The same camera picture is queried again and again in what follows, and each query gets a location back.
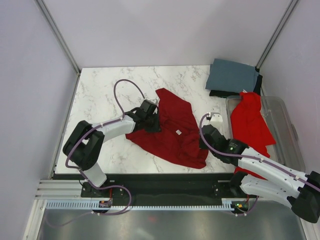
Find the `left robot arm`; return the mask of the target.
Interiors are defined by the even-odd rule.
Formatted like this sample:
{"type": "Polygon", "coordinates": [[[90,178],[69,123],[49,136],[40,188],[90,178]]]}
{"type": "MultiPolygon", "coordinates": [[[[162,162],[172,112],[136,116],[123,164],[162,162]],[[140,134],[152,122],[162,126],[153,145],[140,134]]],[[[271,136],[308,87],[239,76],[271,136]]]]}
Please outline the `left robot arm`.
{"type": "Polygon", "coordinates": [[[92,191],[99,197],[104,197],[109,193],[110,185],[98,164],[103,144],[118,136],[141,130],[148,133],[161,131],[159,108],[155,102],[147,99],[119,118],[96,125],[82,120],[62,148],[66,155],[65,166],[77,169],[91,183],[92,191]]]}

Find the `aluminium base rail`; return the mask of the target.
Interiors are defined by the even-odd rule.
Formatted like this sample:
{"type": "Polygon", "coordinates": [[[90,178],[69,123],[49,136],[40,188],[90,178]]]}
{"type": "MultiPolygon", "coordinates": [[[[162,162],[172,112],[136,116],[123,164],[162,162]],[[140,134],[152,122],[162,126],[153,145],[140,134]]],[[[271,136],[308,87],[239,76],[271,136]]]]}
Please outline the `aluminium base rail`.
{"type": "MultiPolygon", "coordinates": [[[[79,199],[79,198],[89,199],[91,197],[81,196],[83,183],[90,184],[87,181],[76,181],[76,180],[43,180],[39,184],[37,195],[47,196],[47,197],[56,198],[56,199],[66,198],[66,197],[71,197],[76,199],[79,199]]],[[[103,186],[94,188],[94,189],[103,190],[103,186]]]]}

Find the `clear plastic bin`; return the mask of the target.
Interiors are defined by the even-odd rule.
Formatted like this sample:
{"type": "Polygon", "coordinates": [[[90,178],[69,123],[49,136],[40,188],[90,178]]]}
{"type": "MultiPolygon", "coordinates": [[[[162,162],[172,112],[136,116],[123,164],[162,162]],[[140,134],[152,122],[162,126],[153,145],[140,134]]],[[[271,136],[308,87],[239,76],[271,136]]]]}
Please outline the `clear plastic bin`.
{"type": "MultiPolygon", "coordinates": [[[[274,96],[261,96],[260,100],[260,113],[276,141],[276,144],[267,146],[269,158],[288,168],[304,172],[306,168],[297,134],[293,129],[285,103],[274,96]]],[[[228,123],[231,130],[231,114],[240,101],[240,95],[226,98],[228,123]]]]}

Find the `folded black t-shirt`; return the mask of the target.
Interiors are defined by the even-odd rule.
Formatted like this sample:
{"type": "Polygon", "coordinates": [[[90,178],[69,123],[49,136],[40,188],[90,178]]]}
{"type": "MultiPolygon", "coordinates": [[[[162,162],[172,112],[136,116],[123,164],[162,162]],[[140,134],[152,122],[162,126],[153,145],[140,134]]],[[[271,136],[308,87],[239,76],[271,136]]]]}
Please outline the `folded black t-shirt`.
{"type": "MultiPolygon", "coordinates": [[[[255,67],[255,73],[257,74],[256,83],[253,89],[253,92],[261,95],[261,87],[263,82],[263,76],[260,75],[260,69],[255,67]]],[[[219,98],[227,98],[229,96],[238,96],[238,92],[230,92],[230,91],[222,91],[222,90],[211,90],[209,93],[210,97],[219,97],[219,98]]]]}

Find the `aluminium frame post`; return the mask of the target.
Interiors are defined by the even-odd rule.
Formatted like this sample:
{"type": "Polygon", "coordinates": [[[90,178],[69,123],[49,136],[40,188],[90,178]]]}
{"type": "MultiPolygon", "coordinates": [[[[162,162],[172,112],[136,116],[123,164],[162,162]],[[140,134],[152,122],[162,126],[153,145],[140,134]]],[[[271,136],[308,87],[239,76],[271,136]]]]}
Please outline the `aluminium frame post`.
{"type": "Polygon", "coordinates": [[[46,22],[48,23],[54,37],[56,38],[58,44],[60,45],[61,49],[63,50],[65,56],[67,57],[70,65],[72,66],[74,72],[77,76],[80,76],[81,69],[75,60],[67,42],[65,41],[55,19],[53,18],[52,14],[48,6],[46,5],[44,0],[35,0],[36,5],[38,6],[39,10],[41,11],[43,17],[45,18],[46,22]]]}
{"type": "Polygon", "coordinates": [[[255,66],[257,69],[260,69],[263,66],[264,62],[266,61],[267,57],[269,56],[270,52],[272,51],[274,45],[276,44],[282,31],[284,30],[286,24],[290,20],[291,15],[295,11],[299,2],[300,2],[300,0],[291,0],[289,2],[287,8],[285,9],[280,21],[278,22],[278,24],[277,24],[275,30],[273,31],[266,47],[263,50],[263,53],[261,54],[256,66],[255,66]]]}

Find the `bright red t-shirt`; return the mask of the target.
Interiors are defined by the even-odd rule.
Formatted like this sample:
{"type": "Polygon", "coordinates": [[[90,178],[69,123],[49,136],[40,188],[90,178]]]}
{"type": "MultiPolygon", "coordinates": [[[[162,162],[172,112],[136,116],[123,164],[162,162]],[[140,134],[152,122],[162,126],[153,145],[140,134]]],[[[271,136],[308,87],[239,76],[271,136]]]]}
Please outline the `bright red t-shirt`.
{"type": "Polygon", "coordinates": [[[240,102],[231,113],[232,135],[258,153],[270,157],[267,146],[276,144],[261,115],[261,97],[254,92],[241,92],[240,102]]]}

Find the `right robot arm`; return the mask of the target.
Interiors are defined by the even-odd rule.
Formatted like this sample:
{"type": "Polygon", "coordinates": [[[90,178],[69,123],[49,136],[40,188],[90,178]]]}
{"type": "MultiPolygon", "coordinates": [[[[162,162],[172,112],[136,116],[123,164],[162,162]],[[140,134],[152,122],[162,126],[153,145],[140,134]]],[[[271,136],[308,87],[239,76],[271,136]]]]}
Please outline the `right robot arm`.
{"type": "Polygon", "coordinates": [[[204,125],[199,146],[225,164],[240,168],[229,184],[235,197],[259,196],[290,208],[299,218],[317,223],[320,219],[320,174],[294,170],[261,155],[247,144],[226,139],[217,128],[204,125]]]}

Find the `right aluminium frame post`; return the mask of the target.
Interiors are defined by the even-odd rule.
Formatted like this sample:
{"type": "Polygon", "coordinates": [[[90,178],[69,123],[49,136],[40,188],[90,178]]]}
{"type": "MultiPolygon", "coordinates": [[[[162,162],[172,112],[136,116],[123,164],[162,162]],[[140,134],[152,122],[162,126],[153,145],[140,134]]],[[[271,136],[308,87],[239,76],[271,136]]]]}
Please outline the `right aluminium frame post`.
{"type": "Polygon", "coordinates": [[[282,31],[284,30],[286,24],[290,20],[291,15],[295,11],[299,2],[300,2],[300,0],[291,0],[289,2],[287,8],[285,9],[280,21],[278,22],[278,24],[277,24],[275,30],[273,31],[266,47],[263,50],[263,53],[261,54],[256,66],[255,66],[257,69],[260,69],[263,66],[264,62],[266,61],[267,57],[269,56],[270,52],[272,51],[274,45],[276,44],[282,31]]]}

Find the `dark red t-shirt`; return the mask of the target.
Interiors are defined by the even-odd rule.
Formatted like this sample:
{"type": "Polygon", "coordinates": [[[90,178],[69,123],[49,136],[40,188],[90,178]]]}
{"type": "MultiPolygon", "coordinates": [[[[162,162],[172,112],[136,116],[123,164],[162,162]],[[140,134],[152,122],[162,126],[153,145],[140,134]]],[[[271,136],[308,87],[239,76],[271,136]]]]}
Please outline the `dark red t-shirt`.
{"type": "Polygon", "coordinates": [[[126,134],[126,139],[172,164],[204,168],[209,151],[199,146],[199,127],[191,104],[165,88],[157,89],[156,94],[161,131],[139,130],[126,134]]]}

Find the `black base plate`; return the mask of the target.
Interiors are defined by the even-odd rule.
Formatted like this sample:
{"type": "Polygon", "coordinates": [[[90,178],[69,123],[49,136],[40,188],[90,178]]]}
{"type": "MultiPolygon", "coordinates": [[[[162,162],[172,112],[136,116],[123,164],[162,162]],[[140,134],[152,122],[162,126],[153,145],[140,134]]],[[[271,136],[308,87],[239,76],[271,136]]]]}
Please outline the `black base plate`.
{"type": "Polygon", "coordinates": [[[222,199],[245,199],[244,192],[230,187],[233,176],[233,173],[109,174],[102,190],[84,182],[81,197],[111,197],[123,205],[209,204],[222,199]]]}

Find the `left aluminium frame post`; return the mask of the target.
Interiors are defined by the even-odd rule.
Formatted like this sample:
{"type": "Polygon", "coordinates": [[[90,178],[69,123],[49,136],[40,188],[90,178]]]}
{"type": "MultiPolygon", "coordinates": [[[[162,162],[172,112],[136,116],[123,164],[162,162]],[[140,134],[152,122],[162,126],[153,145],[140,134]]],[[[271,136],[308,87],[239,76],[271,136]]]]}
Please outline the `left aluminium frame post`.
{"type": "Polygon", "coordinates": [[[54,37],[56,38],[58,44],[60,45],[61,49],[63,50],[65,56],[67,57],[70,65],[72,66],[74,72],[77,76],[80,76],[81,69],[75,60],[67,42],[65,41],[55,19],[53,18],[52,14],[48,6],[46,5],[44,0],[35,0],[36,5],[38,6],[39,10],[41,11],[43,17],[45,18],[46,22],[48,23],[54,37]]]}

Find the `folded grey-blue t-shirt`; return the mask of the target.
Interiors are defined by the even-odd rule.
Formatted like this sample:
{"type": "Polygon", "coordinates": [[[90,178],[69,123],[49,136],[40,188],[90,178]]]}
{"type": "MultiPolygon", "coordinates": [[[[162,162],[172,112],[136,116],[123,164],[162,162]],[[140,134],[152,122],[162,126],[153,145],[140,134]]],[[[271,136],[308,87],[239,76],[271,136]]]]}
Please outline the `folded grey-blue t-shirt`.
{"type": "Polygon", "coordinates": [[[216,58],[209,67],[205,88],[211,91],[252,92],[258,76],[254,66],[216,58]]]}

